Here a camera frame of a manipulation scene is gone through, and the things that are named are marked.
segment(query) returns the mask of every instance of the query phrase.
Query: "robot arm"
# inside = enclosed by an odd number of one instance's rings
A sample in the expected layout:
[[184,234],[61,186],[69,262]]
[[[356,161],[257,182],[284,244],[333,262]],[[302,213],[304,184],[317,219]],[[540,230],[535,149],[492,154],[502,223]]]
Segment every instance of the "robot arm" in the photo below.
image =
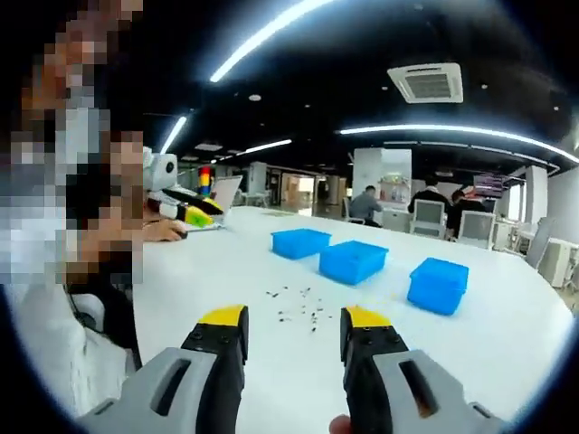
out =
[[[91,434],[234,434],[248,355],[249,314],[237,305],[204,316],[181,348],[168,348],[79,419]],[[342,309],[340,353],[355,434],[499,434],[503,420],[468,404],[462,385],[390,322]]]
[[143,147],[143,186],[147,205],[169,219],[204,227],[223,215],[216,202],[177,183],[177,158],[173,154],[154,154],[151,148]]
[[181,348],[167,348],[79,419],[90,434],[234,434],[244,386],[249,313],[204,316]]

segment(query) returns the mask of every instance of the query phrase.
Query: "finger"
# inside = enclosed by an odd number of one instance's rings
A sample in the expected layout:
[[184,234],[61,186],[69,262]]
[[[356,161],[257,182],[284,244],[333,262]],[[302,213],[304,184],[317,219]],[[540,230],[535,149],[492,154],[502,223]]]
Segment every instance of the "finger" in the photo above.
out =
[[171,220],[169,227],[175,232],[185,232],[185,226],[176,220]]
[[329,422],[329,432],[330,434],[350,434],[352,432],[350,418],[345,414],[338,416]]

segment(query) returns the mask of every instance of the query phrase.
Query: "ceiling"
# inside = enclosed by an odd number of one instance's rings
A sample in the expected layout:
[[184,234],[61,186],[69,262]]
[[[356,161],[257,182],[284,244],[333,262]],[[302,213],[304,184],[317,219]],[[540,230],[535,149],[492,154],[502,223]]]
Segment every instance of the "ceiling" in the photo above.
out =
[[[411,147],[416,177],[450,169],[456,182],[542,165],[523,156],[549,163],[549,171],[574,166],[512,138],[420,130],[339,134],[380,125],[466,126],[576,152],[579,80],[574,44],[568,45],[575,40],[568,2],[336,0],[280,29],[219,82],[209,80],[247,38],[297,2],[146,3],[142,18],[119,39],[121,54],[100,72],[112,127],[143,129],[146,145],[158,151],[177,118],[188,116],[168,152],[208,163],[232,155],[228,150],[291,139],[228,164],[259,160],[341,175],[351,172],[348,153],[361,146]],[[387,74],[447,61],[460,65],[461,104],[407,104]],[[223,148],[196,150],[201,143]]]

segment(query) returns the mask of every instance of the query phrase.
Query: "ceiling light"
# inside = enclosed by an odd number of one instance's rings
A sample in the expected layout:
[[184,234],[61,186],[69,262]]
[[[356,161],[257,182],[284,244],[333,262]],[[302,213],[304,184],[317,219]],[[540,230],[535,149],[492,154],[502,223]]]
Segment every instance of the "ceiling light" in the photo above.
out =
[[229,59],[225,61],[223,65],[211,76],[211,81],[216,83],[223,76],[233,68],[241,59],[247,56],[250,52],[259,47],[262,43],[270,39],[273,34],[277,31],[283,29],[287,25],[293,23],[301,16],[317,9],[327,3],[332,3],[335,0],[303,0],[302,2],[293,5],[289,9],[279,14],[273,21],[267,23],[265,27],[262,27],[256,34],[254,34],[250,39],[245,41],[241,47],[239,47],[231,55]]
[[519,136],[517,134],[505,133],[503,131],[495,131],[493,129],[477,128],[477,127],[459,127],[453,125],[420,125],[420,124],[402,124],[402,125],[382,125],[379,127],[361,127],[361,128],[350,128],[343,129],[340,131],[342,135],[348,134],[362,134],[362,133],[374,133],[379,131],[453,131],[459,133],[471,133],[471,134],[482,134],[485,136],[501,137],[510,140],[516,140],[518,142],[528,143],[529,145],[539,146],[543,149],[548,149],[551,152],[555,152],[560,156],[564,156],[568,160],[579,164],[579,158],[572,156],[568,152],[565,152],[558,147],[548,145],[547,143],[535,140],[533,138]]
[[215,152],[221,149],[223,146],[215,145],[213,143],[200,143],[195,147],[195,149],[199,149],[200,151],[210,151]]
[[255,147],[250,147],[249,149],[246,149],[237,155],[242,156],[244,154],[250,154],[252,152],[262,151],[263,149],[268,149],[270,147],[288,145],[289,143],[291,143],[291,140],[287,139],[287,140],[281,140],[280,142],[268,143],[267,145],[259,145],[259,146],[255,146]]
[[173,140],[175,140],[175,137],[177,137],[177,134],[179,134],[179,131],[181,131],[181,128],[183,127],[186,121],[187,118],[185,116],[182,116],[177,120],[175,126],[171,130],[171,134],[169,134],[169,137],[166,138],[165,144],[161,148],[160,154],[164,154],[167,151],[167,149],[171,146]]

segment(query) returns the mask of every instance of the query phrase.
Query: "white chair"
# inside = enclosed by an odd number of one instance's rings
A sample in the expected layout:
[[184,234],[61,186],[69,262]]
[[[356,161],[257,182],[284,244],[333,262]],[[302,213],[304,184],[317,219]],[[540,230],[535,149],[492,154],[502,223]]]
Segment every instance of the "white chair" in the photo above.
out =
[[444,238],[444,203],[416,199],[410,233]]
[[563,289],[571,289],[572,292],[576,292],[579,289],[579,249],[574,250],[574,255],[569,260]]
[[502,251],[518,255],[521,258],[524,258],[528,265],[534,269],[538,269],[543,256],[545,256],[546,248],[549,244],[549,240],[551,239],[551,231],[553,230],[554,225],[555,219],[543,217],[539,220],[535,236],[533,237],[533,240],[528,247],[527,255],[522,255],[516,250]]
[[344,203],[344,222],[365,224],[364,219],[350,217],[350,200],[347,197],[345,197],[342,202]]
[[457,242],[490,249],[495,217],[495,214],[490,212],[463,211]]

